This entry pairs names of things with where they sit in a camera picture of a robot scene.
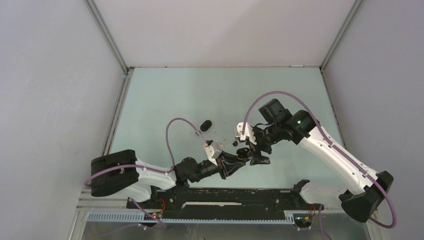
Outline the black charging case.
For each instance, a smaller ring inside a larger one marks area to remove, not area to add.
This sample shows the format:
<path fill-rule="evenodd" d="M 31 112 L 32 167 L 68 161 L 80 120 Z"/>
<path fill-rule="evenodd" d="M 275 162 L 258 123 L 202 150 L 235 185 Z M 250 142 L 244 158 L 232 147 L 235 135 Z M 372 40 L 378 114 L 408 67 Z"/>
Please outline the black charging case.
<path fill-rule="evenodd" d="M 238 161 L 247 162 L 249 161 L 249 154 L 251 150 L 248 147 L 239 148 L 236 151 L 236 159 Z"/>

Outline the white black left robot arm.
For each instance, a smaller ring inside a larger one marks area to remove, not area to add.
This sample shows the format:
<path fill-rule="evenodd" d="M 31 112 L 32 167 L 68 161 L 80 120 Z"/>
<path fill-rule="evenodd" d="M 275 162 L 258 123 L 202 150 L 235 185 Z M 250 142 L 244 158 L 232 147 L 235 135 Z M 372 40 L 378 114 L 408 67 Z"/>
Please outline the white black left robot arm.
<path fill-rule="evenodd" d="M 145 208 L 153 208 L 158 202 L 154 187 L 165 191 L 187 187 L 215 174 L 225 180 L 246 162 L 248 158 L 244 155 L 222 151 L 216 158 L 202 162 L 186 157 L 167 169 L 145 163 L 136 157 L 134 150 L 127 149 L 93 159 L 91 176 L 84 185 L 91 189 L 93 197 L 129 197 Z"/>

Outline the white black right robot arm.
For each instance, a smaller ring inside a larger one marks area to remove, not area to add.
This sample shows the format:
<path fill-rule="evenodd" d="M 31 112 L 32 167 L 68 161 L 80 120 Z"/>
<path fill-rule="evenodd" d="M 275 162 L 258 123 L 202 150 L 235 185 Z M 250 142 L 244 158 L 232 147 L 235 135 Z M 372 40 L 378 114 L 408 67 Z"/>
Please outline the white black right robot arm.
<path fill-rule="evenodd" d="M 304 209 L 310 203 L 329 205 L 334 202 L 352 219 L 365 223 L 375 221 L 373 213 L 383 201 L 393 203 L 388 192 L 394 177 L 388 171 L 376 171 L 367 166 L 335 141 L 309 108 L 292 114 L 278 99 L 271 99 L 259 108 L 266 127 L 250 125 L 245 118 L 237 124 L 240 140 L 247 140 L 252 151 L 271 154 L 272 146 L 289 141 L 317 156 L 343 182 L 345 189 L 330 198 L 306 183 L 291 194 L 291 204 Z"/>

